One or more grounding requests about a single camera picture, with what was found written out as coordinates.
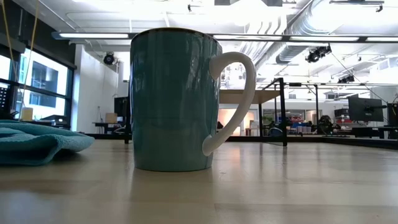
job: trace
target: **ductwork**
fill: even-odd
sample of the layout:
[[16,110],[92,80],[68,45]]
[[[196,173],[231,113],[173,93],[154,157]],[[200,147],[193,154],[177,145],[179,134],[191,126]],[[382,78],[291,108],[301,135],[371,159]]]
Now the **ductwork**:
[[[342,25],[336,15],[329,17],[331,9],[329,0],[313,0],[310,5],[301,13],[297,20],[287,28],[287,35],[326,35],[336,30]],[[272,44],[266,54],[256,63],[259,69],[266,62],[288,64],[294,57],[307,49],[309,45],[292,46],[283,42]]]

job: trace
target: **cloth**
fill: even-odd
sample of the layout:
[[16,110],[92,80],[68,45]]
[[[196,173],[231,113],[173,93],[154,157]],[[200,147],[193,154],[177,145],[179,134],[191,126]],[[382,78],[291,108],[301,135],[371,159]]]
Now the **cloth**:
[[50,126],[0,120],[0,164],[39,166],[61,150],[79,152],[94,138]]

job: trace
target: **mug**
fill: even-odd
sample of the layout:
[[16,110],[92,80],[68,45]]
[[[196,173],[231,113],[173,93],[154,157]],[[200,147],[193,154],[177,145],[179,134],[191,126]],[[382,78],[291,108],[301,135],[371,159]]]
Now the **mug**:
[[[135,167],[170,172],[211,167],[212,152],[241,123],[254,97],[251,59],[239,52],[222,54],[211,36],[180,28],[137,34],[130,56]],[[246,69],[243,99],[216,133],[220,75],[234,62]]]

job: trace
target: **mug handle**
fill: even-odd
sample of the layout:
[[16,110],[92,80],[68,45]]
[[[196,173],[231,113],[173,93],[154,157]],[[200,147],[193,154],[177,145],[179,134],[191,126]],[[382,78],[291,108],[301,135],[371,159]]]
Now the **mug handle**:
[[210,60],[210,75],[214,80],[220,77],[224,68],[234,62],[240,62],[246,69],[246,83],[243,90],[243,98],[235,111],[235,114],[228,122],[228,124],[213,137],[207,136],[202,144],[202,151],[205,156],[209,156],[221,144],[223,144],[228,137],[234,132],[236,127],[242,122],[254,98],[256,90],[256,69],[251,59],[245,54],[239,52],[228,52],[219,56],[215,56]]

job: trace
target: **ceiling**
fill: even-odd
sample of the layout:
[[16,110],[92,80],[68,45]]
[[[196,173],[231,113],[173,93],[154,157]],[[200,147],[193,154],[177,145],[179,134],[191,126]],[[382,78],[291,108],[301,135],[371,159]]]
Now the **ceiling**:
[[[35,1],[14,1],[34,12]],[[329,0],[313,0],[313,5],[303,10],[290,24],[289,21],[309,0],[295,0],[295,4],[290,3],[293,0],[284,1],[286,4],[282,7],[269,7],[261,0],[240,0],[230,6],[215,6],[215,0],[40,0],[39,18],[62,32],[135,33],[157,27],[184,27],[212,34],[281,34],[300,32],[289,30],[289,27],[299,27],[308,29],[310,33],[307,30],[307,35],[398,33],[398,23],[392,19],[398,13],[396,0],[385,0],[381,12],[376,12],[378,6],[332,6]],[[192,5],[191,12],[187,4]],[[305,26],[301,26],[301,22],[306,22]],[[85,44],[87,49],[98,54],[128,52],[130,44],[128,40],[77,43]],[[327,55],[317,63],[305,61],[308,50],[315,48],[310,46],[304,47],[288,63],[276,64],[275,56],[284,46],[272,42],[233,41],[221,44],[224,52],[240,51],[253,59],[258,71],[258,88],[275,77],[284,77],[288,82],[336,83],[339,77],[349,72],[354,72],[361,82],[375,82],[379,63],[398,57],[397,44],[331,44],[334,56]],[[239,65],[233,67],[240,71]],[[225,88],[243,88],[242,77],[231,73],[223,80],[223,85]],[[391,79],[385,76],[376,81],[389,83]]]

